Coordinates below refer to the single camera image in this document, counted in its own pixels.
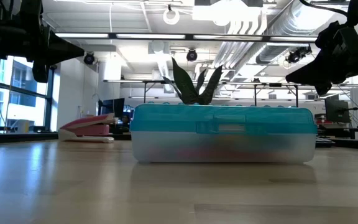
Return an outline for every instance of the white wall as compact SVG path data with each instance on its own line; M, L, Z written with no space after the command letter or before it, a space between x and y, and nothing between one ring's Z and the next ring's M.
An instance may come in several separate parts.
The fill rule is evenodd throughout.
M98 97L101 100L119 98L120 84L103 82L105 67L105 63L100 63L96 73L82 58L67 60L58 66L53 78L52 131L84 114L96 115Z
M57 124L51 124L51 129L74 121L81 114L96 114L97 98L92 96L97 92L99 75L77 58L62 62L59 74L57 119L51 119L51 123L56 120Z
M99 63L99 83L98 95L101 100L117 99L120 96L120 83L106 83L104 80L104 72L106 70L106 62Z

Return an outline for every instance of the wooden table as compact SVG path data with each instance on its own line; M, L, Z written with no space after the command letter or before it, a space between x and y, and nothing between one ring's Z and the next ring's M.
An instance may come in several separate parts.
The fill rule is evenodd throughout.
M130 141L0 145L0 223L358 223L358 150L305 165L139 164Z

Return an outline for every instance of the fluorescent light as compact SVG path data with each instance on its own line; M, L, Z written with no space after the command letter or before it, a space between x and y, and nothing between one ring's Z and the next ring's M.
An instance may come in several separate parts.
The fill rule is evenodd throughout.
M195 40L221 40L221 41L249 41L260 42L261 36L255 35L194 35Z
M283 47L309 47L309 44L297 43L266 43L268 46L283 46Z
M293 43L314 43L317 37L271 37L269 41L293 42Z
M61 38L109 38L109 34L87 34L87 33L57 33L56 36Z
M184 39L184 34L117 34L118 39Z
M128 96L130 99L144 99L144 96ZM146 96L148 100L180 100L179 97ZM213 98L212 100L235 100L234 98Z
M55 0L56 2L83 2L83 3L98 3L98 4L110 4L110 3L123 3L123 4L139 4L144 2L145 4L172 4L181 5L181 1L127 1L127 0Z
M111 83L142 83L142 80L103 80L104 82Z

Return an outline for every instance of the translucent plastic box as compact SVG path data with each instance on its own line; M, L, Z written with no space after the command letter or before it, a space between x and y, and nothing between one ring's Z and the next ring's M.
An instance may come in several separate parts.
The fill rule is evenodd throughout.
M304 108L144 104L131 133L141 162L307 162L317 127Z

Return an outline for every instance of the snake plant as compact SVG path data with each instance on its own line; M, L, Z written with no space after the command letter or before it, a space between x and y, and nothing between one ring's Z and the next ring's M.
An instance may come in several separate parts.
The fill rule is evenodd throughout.
M215 69L214 73L211 75L207 86L205 87L204 92L199 94L200 88L203 86L205 79L205 71L201 72L198 77L197 85L194 87L193 81L191 80L189 74L187 74L184 69L179 67L174 58L172 58L173 64L173 83L169 78L162 77L166 84L173 86L175 91L178 93L179 98L184 104L192 105L198 103L199 105L208 105L212 102L214 96L214 91L218 87L219 81L222 75L222 66Z

